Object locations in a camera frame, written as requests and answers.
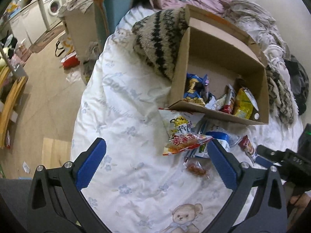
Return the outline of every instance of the bed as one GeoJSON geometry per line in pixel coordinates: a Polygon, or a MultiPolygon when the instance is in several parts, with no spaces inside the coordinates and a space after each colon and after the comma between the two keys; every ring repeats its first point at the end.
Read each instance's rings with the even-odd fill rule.
{"type": "MultiPolygon", "coordinates": [[[[213,220],[231,190],[214,168],[209,178],[198,177],[183,171],[183,153],[162,156],[168,135],[158,108],[167,107],[170,82],[133,51],[131,32],[135,22],[155,11],[131,9],[107,39],[81,99],[71,160],[97,137],[105,139],[106,155],[82,193],[112,232],[198,233],[213,220]],[[176,223],[177,213],[187,216],[184,226],[176,223]]],[[[269,125],[214,123],[237,135],[247,134],[255,147],[263,144],[274,150],[297,151],[303,131],[300,118],[289,128],[271,116],[269,125]]],[[[231,152],[251,164],[239,146],[231,152]]],[[[236,223],[245,218],[255,191],[236,223]]]]}

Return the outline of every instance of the doormat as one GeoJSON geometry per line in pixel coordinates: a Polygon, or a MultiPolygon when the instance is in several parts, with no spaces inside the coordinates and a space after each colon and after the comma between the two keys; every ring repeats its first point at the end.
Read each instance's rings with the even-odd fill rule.
{"type": "Polygon", "coordinates": [[[47,46],[54,38],[56,38],[61,32],[65,30],[63,25],[56,26],[49,32],[45,32],[29,49],[32,52],[39,53],[44,47],[47,46]]]}

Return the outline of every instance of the yellow snack package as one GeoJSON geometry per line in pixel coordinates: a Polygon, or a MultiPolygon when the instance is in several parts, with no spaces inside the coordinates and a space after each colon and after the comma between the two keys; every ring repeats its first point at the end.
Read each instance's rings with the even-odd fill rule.
{"type": "Polygon", "coordinates": [[[248,88],[240,88],[235,99],[233,115],[249,119],[254,108],[258,111],[255,97],[248,88]]]}

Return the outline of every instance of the open cardboard box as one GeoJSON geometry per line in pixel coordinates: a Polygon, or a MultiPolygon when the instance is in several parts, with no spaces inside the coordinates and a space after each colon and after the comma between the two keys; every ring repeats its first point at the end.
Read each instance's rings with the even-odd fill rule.
{"type": "Polygon", "coordinates": [[[186,6],[186,20],[189,27],[179,47],[169,109],[201,112],[209,118],[245,125],[268,124],[268,86],[261,63],[266,60],[256,43],[225,19],[191,5],[186,6]],[[247,120],[183,101],[187,72],[200,77],[207,74],[209,90],[216,98],[224,94],[227,84],[234,86],[241,76],[257,101],[259,119],[247,120]]]}

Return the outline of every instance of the pink clothing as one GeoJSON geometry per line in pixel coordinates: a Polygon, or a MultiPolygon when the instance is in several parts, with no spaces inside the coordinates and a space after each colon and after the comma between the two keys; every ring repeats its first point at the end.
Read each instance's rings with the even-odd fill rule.
{"type": "Polygon", "coordinates": [[[215,15],[222,15],[229,2],[232,0],[162,0],[162,9],[175,9],[191,4],[201,9],[212,12],[215,15]]]}

